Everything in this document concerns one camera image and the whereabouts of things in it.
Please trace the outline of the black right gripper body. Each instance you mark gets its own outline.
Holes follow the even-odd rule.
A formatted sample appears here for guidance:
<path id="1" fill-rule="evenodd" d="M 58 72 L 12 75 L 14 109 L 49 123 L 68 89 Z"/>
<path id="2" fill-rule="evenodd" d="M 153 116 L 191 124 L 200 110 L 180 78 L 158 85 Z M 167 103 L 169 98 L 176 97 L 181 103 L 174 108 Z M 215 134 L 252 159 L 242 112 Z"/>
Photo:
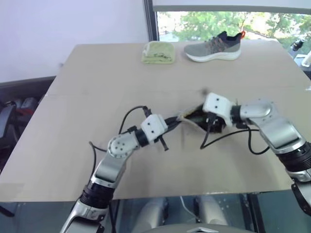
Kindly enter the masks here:
<path id="1" fill-rule="evenodd" d="M 226 123 L 223 118 L 217 116 L 215 113 L 207 113 L 207 133 L 222 133 L 226 127 Z"/>

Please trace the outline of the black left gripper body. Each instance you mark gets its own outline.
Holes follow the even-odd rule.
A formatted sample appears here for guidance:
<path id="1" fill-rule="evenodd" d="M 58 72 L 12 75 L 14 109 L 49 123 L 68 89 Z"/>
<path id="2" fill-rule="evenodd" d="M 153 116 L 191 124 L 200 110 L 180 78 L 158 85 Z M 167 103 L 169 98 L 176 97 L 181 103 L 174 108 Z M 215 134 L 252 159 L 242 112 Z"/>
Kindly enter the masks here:
<path id="1" fill-rule="evenodd" d="M 167 130 L 161 135 L 158 137 L 158 140 L 160 141 L 160 143 L 162 144 L 163 148 L 165 151 L 167 151 L 169 148 L 165 142 L 165 140 L 163 139 L 163 135 L 165 133 L 168 133 L 170 130 L 171 130 L 171 127 L 172 127 L 172 123 L 173 123 L 173 117 L 169 117 L 167 119 L 164 120 L 166 125 L 167 125 Z"/>

